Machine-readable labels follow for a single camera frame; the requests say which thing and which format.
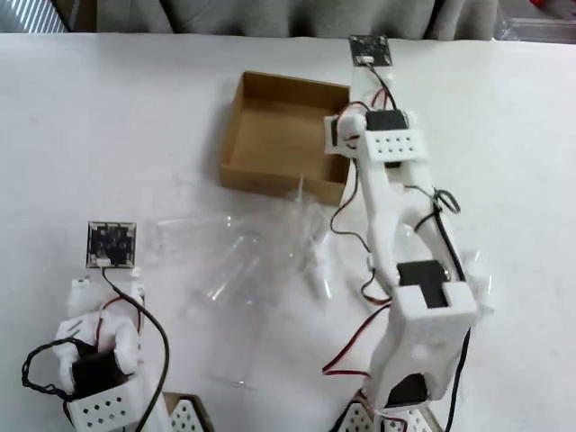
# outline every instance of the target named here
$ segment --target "perforated plastic plate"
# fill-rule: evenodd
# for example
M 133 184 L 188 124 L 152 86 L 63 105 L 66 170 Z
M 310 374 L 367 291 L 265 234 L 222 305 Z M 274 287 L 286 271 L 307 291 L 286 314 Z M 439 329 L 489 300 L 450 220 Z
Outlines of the perforated plastic plate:
M 78 432 L 107 432 L 122 428 L 142 416 L 142 384 L 136 377 L 123 385 L 68 405 Z
M 174 432 L 203 432 L 204 429 L 198 415 L 194 409 L 194 405 L 186 399 L 182 399 L 176 405 L 176 408 L 170 415 L 172 422 L 172 430 Z
M 426 421 L 422 413 L 417 409 L 394 415 L 396 419 L 406 421 L 406 432 L 436 432 Z M 395 419 L 385 419 L 385 432 L 403 432 L 405 423 Z M 374 429 L 374 423 L 361 403 L 353 403 L 348 408 L 346 416 L 340 425 L 338 432 L 380 432 Z
M 428 154 L 417 130 L 378 130 L 366 132 L 370 159 L 379 162 L 401 162 L 426 159 Z

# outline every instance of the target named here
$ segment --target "white table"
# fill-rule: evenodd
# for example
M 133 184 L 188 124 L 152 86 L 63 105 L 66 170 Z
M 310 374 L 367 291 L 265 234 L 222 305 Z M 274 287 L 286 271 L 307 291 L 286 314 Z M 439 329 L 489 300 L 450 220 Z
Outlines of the white table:
M 459 239 L 478 244 L 495 274 L 498 309 L 474 331 L 454 430 L 566 430 L 576 400 L 576 48 L 393 40 L 391 49 L 396 99 L 419 114 L 436 182 L 463 207 Z M 86 222 L 265 200 L 218 186 L 240 73 L 347 84 L 352 68 L 343 40 L 193 35 L 2 35 L 0 59 L 0 423 L 60 431 L 58 400 L 23 389 L 20 367 L 64 316 L 69 281 L 84 272 Z M 343 274 L 358 282 L 360 248 L 346 250 Z M 194 341 L 206 321 L 182 313 L 203 263 L 141 261 L 148 305 L 172 341 L 166 388 L 199 392 L 217 430 L 325 430 L 358 387 L 320 375 L 367 313 L 344 284 L 323 307 L 294 289 L 263 335 L 255 390 L 235 390 L 198 376 L 209 357 Z M 380 323 L 348 365 L 366 367 Z M 147 347 L 159 360 L 151 332 Z M 34 378 L 54 379 L 49 357 Z M 443 425 L 446 407 L 434 407 Z

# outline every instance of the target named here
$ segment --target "cardboard box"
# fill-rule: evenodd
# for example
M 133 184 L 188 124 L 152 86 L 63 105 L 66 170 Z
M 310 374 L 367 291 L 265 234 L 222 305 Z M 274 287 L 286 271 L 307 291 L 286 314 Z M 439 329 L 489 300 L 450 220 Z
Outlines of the cardboard box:
M 343 85 L 245 72 L 222 148 L 222 185 L 284 197 L 302 174 L 320 203 L 340 204 L 350 161 L 324 154 L 324 117 L 347 103 Z

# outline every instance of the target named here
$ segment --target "circuit board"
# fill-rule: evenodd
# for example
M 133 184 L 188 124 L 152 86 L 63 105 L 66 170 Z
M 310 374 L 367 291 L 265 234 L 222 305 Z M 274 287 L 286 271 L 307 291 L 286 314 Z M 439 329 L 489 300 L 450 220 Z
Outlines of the circuit board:
M 133 268 L 136 255 L 136 223 L 88 222 L 86 267 Z
M 363 66 L 362 58 L 373 58 L 375 67 L 392 66 L 392 56 L 386 36 L 349 36 L 350 50 L 354 66 Z

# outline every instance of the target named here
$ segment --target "robotic arm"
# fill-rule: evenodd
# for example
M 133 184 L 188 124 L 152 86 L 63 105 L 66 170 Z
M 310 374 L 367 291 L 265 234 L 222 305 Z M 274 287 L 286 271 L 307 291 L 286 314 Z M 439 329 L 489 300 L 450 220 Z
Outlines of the robotic arm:
M 392 297 L 388 328 L 373 352 L 370 378 L 364 383 L 373 409 L 390 415 L 444 396 L 476 320 L 477 305 L 443 212 L 459 212 L 458 204 L 450 193 L 434 188 L 416 118 L 396 108 L 384 73 L 378 72 L 392 65 L 387 40 L 352 36 L 350 44 L 353 102 L 340 115 L 325 119 L 325 151 L 357 162 L 368 215 L 371 270 Z M 384 101 L 391 98 L 391 110 L 371 106 L 382 92 Z M 427 252 L 397 262 L 394 238 L 401 223 L 417 227 Z

